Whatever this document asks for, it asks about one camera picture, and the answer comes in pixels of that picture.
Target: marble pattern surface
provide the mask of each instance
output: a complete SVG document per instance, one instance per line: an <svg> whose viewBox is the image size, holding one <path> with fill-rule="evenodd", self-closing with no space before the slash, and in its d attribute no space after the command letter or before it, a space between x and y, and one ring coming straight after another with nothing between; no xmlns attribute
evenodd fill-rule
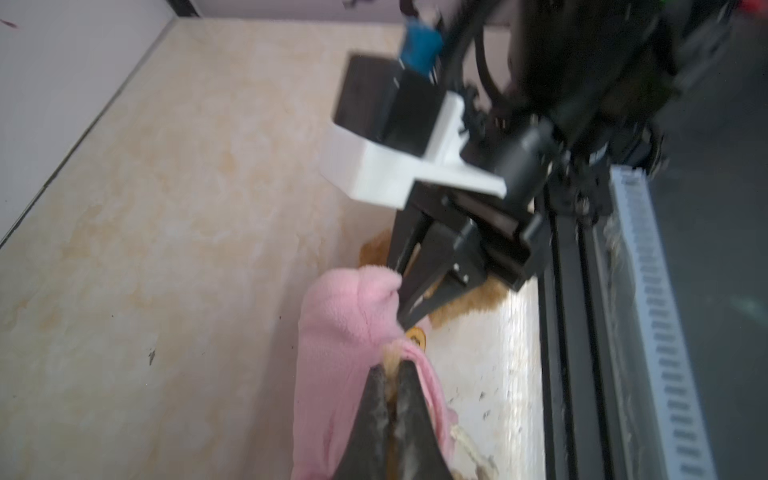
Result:
<svg viewBox="0 0 768 480"><path fill-rule="evenodd" d="M288 477L301 296L393 218L315 152L347 51L401 32L176 23L0 250L0 477ZM502 478L544 473L535 295L428 340Z"/></svg>

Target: white plastic mount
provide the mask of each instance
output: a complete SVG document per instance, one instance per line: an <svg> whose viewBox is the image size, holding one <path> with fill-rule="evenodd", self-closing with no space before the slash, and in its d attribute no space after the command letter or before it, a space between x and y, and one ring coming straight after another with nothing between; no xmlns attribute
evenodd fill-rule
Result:
<svg viewBox="0 0 768 480"><path fill-rule="evenodd" d="M459 155L469 136L462 133L463 114L464 100L446 93L421 158L332 123L320 151L320 173L354 200L398 209L417 180L504 198L503 178L466 164Z"/></svg>

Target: pink fabric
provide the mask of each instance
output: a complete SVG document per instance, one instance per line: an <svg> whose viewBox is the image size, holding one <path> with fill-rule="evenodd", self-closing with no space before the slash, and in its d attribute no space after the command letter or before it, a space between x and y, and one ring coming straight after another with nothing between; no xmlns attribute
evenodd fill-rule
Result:
<svg viewBox="0 0 768 480"><path fill-rule="evenodd" d="M299 358L293 401L292 480L330 478L341 460L371 366L385 344L397 342L419 371L446 461L455 413L426 355L396 320L401 278L381 266L330 270L307 291L299 320Z"/></svg>

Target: brown plush fur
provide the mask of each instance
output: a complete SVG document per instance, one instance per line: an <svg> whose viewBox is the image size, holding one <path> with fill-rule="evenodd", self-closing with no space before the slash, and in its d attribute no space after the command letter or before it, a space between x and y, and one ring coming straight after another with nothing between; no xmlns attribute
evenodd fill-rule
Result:
<svg viewBox="0 0 768 480"><path fill-rule="evenodd" d="M391 230L384 230L360 248L359 265L386 265ZM450 320L473 310L493 310L507 296L509 289L494 277L481 286L429 314L433 328L440 328Z"/></svg>

